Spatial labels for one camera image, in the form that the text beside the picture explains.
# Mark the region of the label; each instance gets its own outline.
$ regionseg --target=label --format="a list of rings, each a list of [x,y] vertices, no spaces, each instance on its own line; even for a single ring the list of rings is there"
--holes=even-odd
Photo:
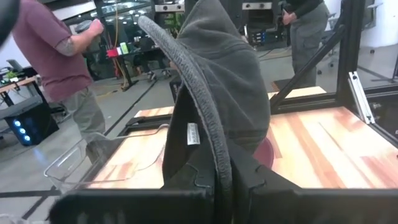
[[[129,49],[127,48],[127,44],[125,42],[120,43],[120,48],[121,48],[123,54],[129,53]]]
[[[200,144],[198,125],[196,123],[188,123],[187,144],[189,146],[194,144]]]
[[[122,49],[120,47],[118,47],[116,50],[118,51],[118,55],[122,55]]]

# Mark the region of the maroon t-shirt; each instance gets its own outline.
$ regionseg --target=maroon t-shirt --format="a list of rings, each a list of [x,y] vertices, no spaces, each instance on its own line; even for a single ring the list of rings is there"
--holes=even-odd
[[[43,4],[22,0],[12,35],[25,58],[42,77],[44,90],[52,101],[65,100],[92,83],[81,54],[67,57],[55,50],[55,46],[72,33]]]

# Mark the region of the hand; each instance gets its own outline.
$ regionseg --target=hand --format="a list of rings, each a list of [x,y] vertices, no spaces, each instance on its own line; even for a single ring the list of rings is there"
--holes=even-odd
[[[104,26],[99,19],[95,19],[88,28],[95,36],[102,34],[104,32]]]
[[[283,23],[286,26],[296,19],[297,19],[296,13],[294,13],[294,12],[291,14],[285,13],[284,18],[283,18]]]

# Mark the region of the black shirt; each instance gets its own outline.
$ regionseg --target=black shirt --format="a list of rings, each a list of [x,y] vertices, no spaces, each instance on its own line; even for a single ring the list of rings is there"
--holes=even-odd
[[[286,2],[290,5],[285,8],[286,11],[294,12],[297,18],[300,18],[318,7],[323,0],[286,0]]]

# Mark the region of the tattoo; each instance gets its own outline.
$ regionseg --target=tattoo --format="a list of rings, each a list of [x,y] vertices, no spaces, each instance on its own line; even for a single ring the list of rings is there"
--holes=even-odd
[[[71,38],[67,38],[61,41],[56,47],[56,50],[65,56],[74,56],[75,54],[75,46],[73,46],[73,42]]]

